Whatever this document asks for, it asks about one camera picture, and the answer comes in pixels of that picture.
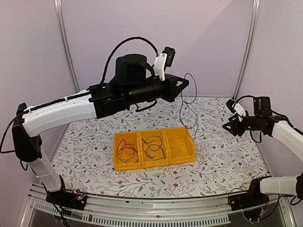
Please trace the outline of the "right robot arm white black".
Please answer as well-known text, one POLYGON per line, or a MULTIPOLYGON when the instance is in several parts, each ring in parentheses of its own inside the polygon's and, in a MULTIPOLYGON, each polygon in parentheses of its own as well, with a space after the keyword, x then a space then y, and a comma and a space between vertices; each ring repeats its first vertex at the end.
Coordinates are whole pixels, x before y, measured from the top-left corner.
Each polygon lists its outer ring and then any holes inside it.
MULTIPOLYGON (((268 96, 242 96, 226 103, 233 116, 223 128, 233 136, 242 136, 245 131, 259 131, 284 144, 297 158, 303 160, 303 132, 290 123, 287 116, 272 110, 268 96), (250 116, 239 103, 244 98, 253 99, 254 114, 250 116)), ((277 194, 303 198, 303 175, 284 177, 260 177, 251 181, 245 202, 255 206, 264 194, 277 194)))

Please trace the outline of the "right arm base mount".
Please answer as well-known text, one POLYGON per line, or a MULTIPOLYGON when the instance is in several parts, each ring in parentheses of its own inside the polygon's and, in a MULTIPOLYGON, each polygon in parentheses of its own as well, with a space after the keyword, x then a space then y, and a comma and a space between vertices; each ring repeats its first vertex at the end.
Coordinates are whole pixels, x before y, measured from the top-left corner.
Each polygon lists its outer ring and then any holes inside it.
POLYGON ((268 195, 260 192, 245 192, 228 196, 228 203, 232 211, 259 206, 268 202, 268 195))

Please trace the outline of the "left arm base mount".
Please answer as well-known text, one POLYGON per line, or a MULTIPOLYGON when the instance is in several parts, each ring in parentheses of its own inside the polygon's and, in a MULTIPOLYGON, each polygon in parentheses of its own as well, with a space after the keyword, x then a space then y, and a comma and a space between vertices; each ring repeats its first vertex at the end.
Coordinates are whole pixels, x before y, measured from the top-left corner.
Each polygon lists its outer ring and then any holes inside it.
POLYGON ((61 207, 67 207, 76 210, 84 210, 87 202, 87 193, 80 192, 67 192, 64 190, 56 192, 47 192, 46 201, 61 207))

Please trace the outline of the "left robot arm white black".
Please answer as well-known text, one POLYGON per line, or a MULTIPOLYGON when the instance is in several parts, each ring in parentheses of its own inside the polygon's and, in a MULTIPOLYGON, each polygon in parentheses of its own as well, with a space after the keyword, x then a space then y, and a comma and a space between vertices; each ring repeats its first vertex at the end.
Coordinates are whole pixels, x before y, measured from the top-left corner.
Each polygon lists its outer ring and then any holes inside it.
POLYGON ((166 53, 158 55, 153 65, 144 55, 128 54, 116 59, 115 74, 108 83, 37 106, 20 104, 8 124, 14 153, 30 166, 55 201, 67 205, 70 194, 43 153, 41 133, 71 122, 111 116, 141 102, 154 105, 159 98, 173 102, 189 81, 166 74, 171 64, 172 56, 166 53))

